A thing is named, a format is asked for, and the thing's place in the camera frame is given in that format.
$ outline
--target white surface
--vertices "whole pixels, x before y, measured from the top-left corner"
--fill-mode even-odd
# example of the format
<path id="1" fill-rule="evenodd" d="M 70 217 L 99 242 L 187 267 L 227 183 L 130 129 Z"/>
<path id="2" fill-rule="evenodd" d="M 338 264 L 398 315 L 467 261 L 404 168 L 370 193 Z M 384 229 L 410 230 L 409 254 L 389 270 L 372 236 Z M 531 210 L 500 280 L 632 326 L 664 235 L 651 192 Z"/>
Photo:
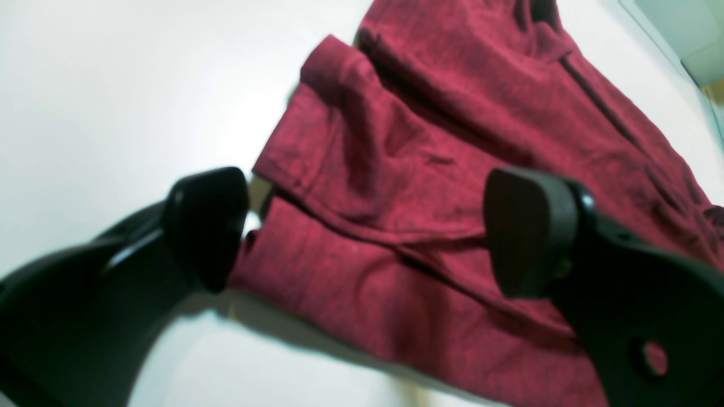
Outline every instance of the white surface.
<path id="1" fill-rule="evenodd" d="M 370 0 L 0 1 L 0 276 L 94 236 L 179 177 L 248 175 L 298 70 Z M 710 198 L 723 160 L 698 90 L 615 0 L 561 0 L 585 55 L 669 137 Z M 247 295 L 193 299 L 131 406 L 470 406 Z"/>

